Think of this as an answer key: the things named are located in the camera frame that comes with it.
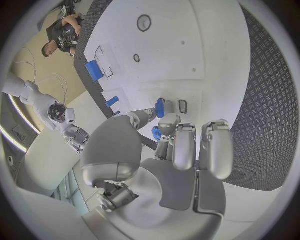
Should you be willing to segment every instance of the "curved white wall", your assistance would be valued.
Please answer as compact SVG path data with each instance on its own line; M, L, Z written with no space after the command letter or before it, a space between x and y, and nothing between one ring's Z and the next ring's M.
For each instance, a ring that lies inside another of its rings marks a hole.
M75 109L75 125L89 134L107 119L87 91L67 107ZM45 129L25 156L18 184L24 189L37 192L36 186L33 190L31 181L21 182L26 181L27 174L27 178L30 176L38 187L51 192L58 187L79 159L80 155L68 146L58 131Z

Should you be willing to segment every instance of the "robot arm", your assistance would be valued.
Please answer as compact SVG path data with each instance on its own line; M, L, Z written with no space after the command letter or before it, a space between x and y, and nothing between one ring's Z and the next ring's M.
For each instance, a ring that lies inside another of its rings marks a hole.
M41 93L36 84L31 81L24 82L11 72L7 75L3 92L18 97L23 104L32 106L36 116L49 129L58 130L77 153L83 151L89 135L73 124L74 109L67 108L54 97Z

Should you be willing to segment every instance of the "beige wall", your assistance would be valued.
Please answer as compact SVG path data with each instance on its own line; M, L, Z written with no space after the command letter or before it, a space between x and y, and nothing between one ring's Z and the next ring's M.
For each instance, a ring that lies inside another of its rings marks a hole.
M61 84L57 79L47 80L39 83L41 79L45 78L48 74L57 73L64 77L67 81L67 95L65 104L69 104L78 96L86 91L83 83L81 82L75 68L74 59L65 52L57 50L52 56L46 58L42 55L42 47L48 42L46 29L52 25L56 20L60 10L52 11L46 18L41 32L34 36L24 47L31 50L36 67L36 83L39 90L43 94L49 94L59 100L61 103L64 101L64 92L61 88ZM32 64L33 60L29 51L21 49L16 55L16 62L29 62ZM29 64L25 63L13 63L11 66L11 72L23 79L24 81L34 80L34 69ZM32 123L42 131L45 126L35 116L31 106L20 106L23 109L23 113L28 116L28 119L32 120Z

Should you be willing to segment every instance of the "man's hair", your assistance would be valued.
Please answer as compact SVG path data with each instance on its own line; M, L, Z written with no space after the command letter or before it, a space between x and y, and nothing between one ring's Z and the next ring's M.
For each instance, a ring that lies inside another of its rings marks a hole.
M49 56L46 54L46 47L47 47L47 45L48 45L49 43L50 43L50 42L47 42L47 43L45 44L45 46L43 46L42 49L41 49L41 53L42 53L42 55L43 55L45 58L49 58Z

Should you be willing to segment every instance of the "blue object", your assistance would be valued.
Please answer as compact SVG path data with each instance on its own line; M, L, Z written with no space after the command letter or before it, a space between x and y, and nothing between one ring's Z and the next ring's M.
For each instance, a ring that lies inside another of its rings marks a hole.
M117 96L114 96L111 100L107 101L106 106L109 108L114 105L117 101L119 101L119 98Z
M155 126L155 127L152 128L152 134L153 134L154 139L157 142L160 142L161 137L162 137L162 133L161 133L161 131L160 131L160 129L159 129L158 126Z
M85 65L85 67L88 70L88 72L94 82L103 78L103 73L101 72L101 70L95 60L88 62Z
M158 99L155 104L155 110L157 113L157 118L162 119L165 116L165 110L164 110L164 100Z

